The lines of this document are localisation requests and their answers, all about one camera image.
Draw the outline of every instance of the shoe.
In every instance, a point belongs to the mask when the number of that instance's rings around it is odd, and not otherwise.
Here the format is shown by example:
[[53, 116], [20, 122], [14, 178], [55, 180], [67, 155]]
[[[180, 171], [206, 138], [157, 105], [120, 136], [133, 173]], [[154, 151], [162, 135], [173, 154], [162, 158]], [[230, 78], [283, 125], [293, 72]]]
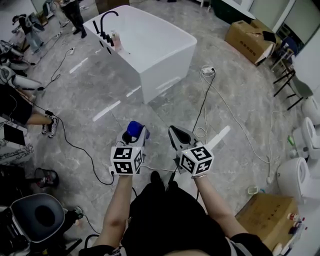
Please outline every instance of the shoe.
[[73, 34], [75, 35], [75, 34], [78, 34], [79, 32], [81, 32], [81, 30], [80, 30], [80, 29], [76, 29], [76, 30], [73, 32]]
[[84, 217], [84, 212], [82, 211], [82, 209], [79, 206], [76, 206], [73, 211], [77, 214], [77, 220], [80, 220]]
[[150, 176], [150, 181], [151, 183], [158, 183], [158, 182], [163, 182], [161, 177], [160, 177], [160, 174], [159, 172], [157, 172], [156, 170], [154, 170], [152, 173], [151, 173], [151, 176]]
[[43, 125], [42, 125], [42, 132], [41, 132], [41, 133], [42, 133], [43, 135], [45, 135], [45, 134], [48, 132], [48, 129], [49, 129], [49, 128], [48, 128], [48, 125], [47, 125], [47, 124], [43, 124]]
[[87, 36], [87, 32], [83, 30], [81, 32], [81, 38], [85, 38], [86, 36]]
[[59, 120], [55, 117], [51, 117], [51, 119], [53, 120], [53, 124], [48, 125], [48, 134], [49, 134], [49, 138], [53, 138], [56, 135], [56, 131], [57, 131], [57, 126], [59, 123]]

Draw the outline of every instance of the cardboard box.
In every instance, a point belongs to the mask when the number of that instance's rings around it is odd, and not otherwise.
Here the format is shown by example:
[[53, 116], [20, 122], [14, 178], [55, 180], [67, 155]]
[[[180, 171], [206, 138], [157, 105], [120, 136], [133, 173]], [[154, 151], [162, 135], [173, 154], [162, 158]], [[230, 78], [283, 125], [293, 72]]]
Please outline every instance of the cardboard box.
[[[252, 27], [254, 27], [255, 29], [262, 29], [263, 31], [268, 31], [270, 33], [274, 33], [270, 28], [268, 28], [265, 24], [263, 24], [258, 19], [252, 20], [250, 25]], [[274, 36], [275, 36], [275, 48], [278, 48], [281, 45], [282, 40], [277, 34], [274, 34]]]
[[129, 6], [129, 0], [95, 0], [96, 8], [99, 14], [103, 14], [119, 6]]
[[224, 40], [258, 66], [272, 54], [276, 45], [266, 41], [262, 32], [261, 28], [241, 20], [231, 24]]
[[236, 219], [272, 251], [278, 243], [285, 246], [292, 238], [292, 235], [288, 234], [294, 225], [294, 222], [288, 219], [290, 213], [298, 214], [293, 197], [258, 193], [236, 215]]

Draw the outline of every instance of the black pants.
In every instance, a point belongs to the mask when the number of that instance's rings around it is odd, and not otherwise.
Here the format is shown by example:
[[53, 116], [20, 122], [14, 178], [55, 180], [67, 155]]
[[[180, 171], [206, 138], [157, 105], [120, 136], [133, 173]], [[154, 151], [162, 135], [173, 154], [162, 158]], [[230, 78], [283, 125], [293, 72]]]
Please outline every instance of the black pants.
[[128, 229], [121, 241], [128, 256], [162, 256], [180, 250], [211, 255], [212, 241], [226, 243], [218, 223], [197, 200], [173, 181], [150, 183], [130, 205]]
[[77, 30], [84, 31], [84, 19], [80, 13], [78, 0], [68, 3], [66, 6], [61, 7], [65, 16], [72, 22]]
[[71, 228], [71, 226], [76, 222], [78, 219], [78, 215], [72, 210], [68, 211], [64, 215], [64, 222], [59, 230], [50, 236], [48, 239], [39, 242], [39, 243], [30, 243], [30, 251], [31, 253], [41, 253], [44, 250], [56, 246], [58, 243], [61, 243], [63, 240], [63, 234]]

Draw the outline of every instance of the chair leg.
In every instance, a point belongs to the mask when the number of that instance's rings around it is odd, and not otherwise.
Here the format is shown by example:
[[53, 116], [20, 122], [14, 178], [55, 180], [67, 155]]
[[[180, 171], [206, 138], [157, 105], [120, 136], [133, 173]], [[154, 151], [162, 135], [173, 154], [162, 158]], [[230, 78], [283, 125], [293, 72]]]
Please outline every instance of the chair leg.
[[294, 70], [291, 70], [289, 73], [285, 74], [284, 76], [281, 76], [278, 80], [274, 81], [273, 84], [278, 83], [280, 80], [287, 78], [289, 75], [291, 75], [293, 72], [295, 72]]
[[289, 111], [290, 109], [292, 109], [295, 105], [297, 105], [300, 101], [302, 101], [304, 99], [304, 97], [300, 98], [299, 100], [297, 100], [293, 105], [291, 105], [287, 110]]
[[292, 76], [290, 76], [290, 78], [288, 79], [288, 81], [286, 81], [284, 83], [284, 85], [282, 85], [282, 87], [273, 95], [273, 97], [276, 97], [278, 95], [278, 93], [280, 93], [280, 91], [286, 86], [289, 85], [291, 79], [294, 77], [294, 74]]
[[289, 98], [291, 98], [291, 97], [293, 97], [293, 96], [296, 96], [296, 94], [294, 93], [294, 94], [291, 94], [290, 96], [288, 96], [288, 97], [286, 97], [287, 99], [289, 99]]

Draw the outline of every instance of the bottle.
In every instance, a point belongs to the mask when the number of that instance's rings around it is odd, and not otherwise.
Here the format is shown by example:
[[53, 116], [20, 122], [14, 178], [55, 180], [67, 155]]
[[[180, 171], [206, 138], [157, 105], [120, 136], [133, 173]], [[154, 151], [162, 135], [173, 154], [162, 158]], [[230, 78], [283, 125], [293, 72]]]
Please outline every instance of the bottle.
[[114, 43], [114, 50], [116, 53], [118, 53], [119, 51], [121, 51], [123, 49], [121, 41], [120, 41], [120, 36], [114, 30], [111, 30], [111, 33], [112, 33], [112, 41]]

